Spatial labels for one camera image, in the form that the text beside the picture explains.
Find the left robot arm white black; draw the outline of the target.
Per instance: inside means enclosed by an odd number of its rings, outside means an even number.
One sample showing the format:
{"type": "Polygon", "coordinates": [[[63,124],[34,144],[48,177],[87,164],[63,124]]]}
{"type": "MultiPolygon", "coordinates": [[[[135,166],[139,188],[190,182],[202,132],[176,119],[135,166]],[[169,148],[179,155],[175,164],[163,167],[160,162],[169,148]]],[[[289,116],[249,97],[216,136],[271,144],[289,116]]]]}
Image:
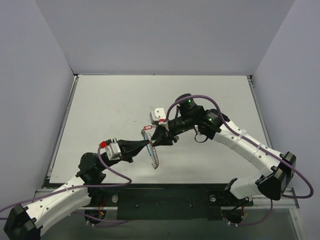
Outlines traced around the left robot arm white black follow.
{"type": "Polygon", "coordinates": [[[102,141],[97,152],[86,152],[80,158],[79,171],[49,194],[23,200],[8,206],[4,232],[10,240],[39,240],[53,225],[77,209],[97,206],[103,190],[120,188],[132,180],[111,167],[133,158],[150,144],[149,140],[102,141]]]}

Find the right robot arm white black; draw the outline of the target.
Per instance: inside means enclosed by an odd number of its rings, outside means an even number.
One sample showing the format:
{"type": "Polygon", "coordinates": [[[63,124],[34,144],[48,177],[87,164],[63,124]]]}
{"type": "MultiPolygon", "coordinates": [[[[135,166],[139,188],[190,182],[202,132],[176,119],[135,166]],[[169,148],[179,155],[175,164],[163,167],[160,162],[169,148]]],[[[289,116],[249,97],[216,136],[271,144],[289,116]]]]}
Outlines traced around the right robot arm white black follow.
{"type": "Polygon", "coordinates": [[[189,93],[178,97],[176,102],[179,116],[172,120],[167,119],[163,108],[151,110],[150,122],[155,127],[151,137],[153,147],[171,146],[180,134],[195,130],[196,135],[204,135],[207,140],[230,148],[259,171],[257,176],[232,179],[223,192],[226,203],[234,205],[241,199],[260,194],[275,201],[281,199],[294,176],[297,158],[293,153],[269,148],[217,109],[204,109],[196,104],[189,93]]]}

